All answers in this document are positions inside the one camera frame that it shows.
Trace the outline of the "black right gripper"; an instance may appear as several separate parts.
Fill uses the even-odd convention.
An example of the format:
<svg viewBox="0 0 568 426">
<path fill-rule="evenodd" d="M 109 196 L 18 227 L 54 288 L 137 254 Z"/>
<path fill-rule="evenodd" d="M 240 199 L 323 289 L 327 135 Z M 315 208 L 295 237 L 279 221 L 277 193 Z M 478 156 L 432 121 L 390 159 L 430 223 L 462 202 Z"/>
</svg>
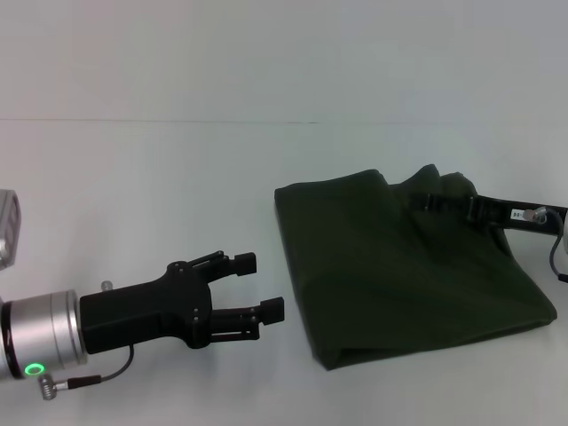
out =
<svg viewBox="0 0 568 426">
<path fill-rule="evenodd" d="M 484 196 L 449 196 L 435 193 L 412 193 L 409 208 L 429 213 L 466 214 L 468 220 L 482 228 L 511 229 L 546 235 L 564 232 L 552 213 L 547 212 L 544 219 L 527 218 L 527 210 L 540 208 L 553 209 L 562 220 L 566 219 L 566 207 L 541 205 L 521 201 L 506 201 Z"/>
</svg>

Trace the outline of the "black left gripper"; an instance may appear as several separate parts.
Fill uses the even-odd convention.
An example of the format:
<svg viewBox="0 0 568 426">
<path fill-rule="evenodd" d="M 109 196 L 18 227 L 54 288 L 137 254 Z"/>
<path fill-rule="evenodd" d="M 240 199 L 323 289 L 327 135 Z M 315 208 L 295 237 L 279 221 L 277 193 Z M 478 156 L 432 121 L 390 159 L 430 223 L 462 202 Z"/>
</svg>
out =
<svg viewBox="0 0 568 426">
<path fill-rule="evenodd" d="M 210 342 L 258 340 L 260 325 L 285 319 L 284 299 L 212 311 L 209 289 L 211 282 L 256 272 L 254 253 L 229 257 L 219 250 L 180 266 L 172 264 L 157 280 L 82 296 L 85 349 L 96 354 L 162 337 L 178 338 L 191 349 Z"/>
</svg>

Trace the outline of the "dark green shirt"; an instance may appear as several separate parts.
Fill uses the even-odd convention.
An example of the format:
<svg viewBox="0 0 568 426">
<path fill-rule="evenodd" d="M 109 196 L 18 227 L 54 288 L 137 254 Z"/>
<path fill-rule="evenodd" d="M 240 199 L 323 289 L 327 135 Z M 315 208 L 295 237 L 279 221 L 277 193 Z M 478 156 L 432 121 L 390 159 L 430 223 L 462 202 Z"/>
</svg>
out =
<svg viewBox="0 0 568 426">
<path fill-rule="evenodd" d="M 463 199 L 477 191 L 434 165 L 398 184 L 364 170 L 275 191 L 296 302 L 324 368 L 483 342 L 556 319 L 502 230 L 415 211 L 419 193 Z"/>
</svg>

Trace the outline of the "silver connector post right gripper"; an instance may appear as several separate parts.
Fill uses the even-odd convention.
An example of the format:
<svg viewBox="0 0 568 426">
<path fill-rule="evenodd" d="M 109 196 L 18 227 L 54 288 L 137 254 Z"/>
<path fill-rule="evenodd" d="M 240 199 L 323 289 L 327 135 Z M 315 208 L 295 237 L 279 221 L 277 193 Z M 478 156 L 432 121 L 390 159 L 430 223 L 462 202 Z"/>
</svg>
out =
<svg viewBox="0 0 568 426">
<path fill-rule="evenodd" d="M 548 220 L 548 215 L 556 216 L 557 212 L 549 207 L 541 206 L 537 209 L 526 209 L 523 212 L 523 219 L 537 224 L 544 224 Z"/>
</svg>

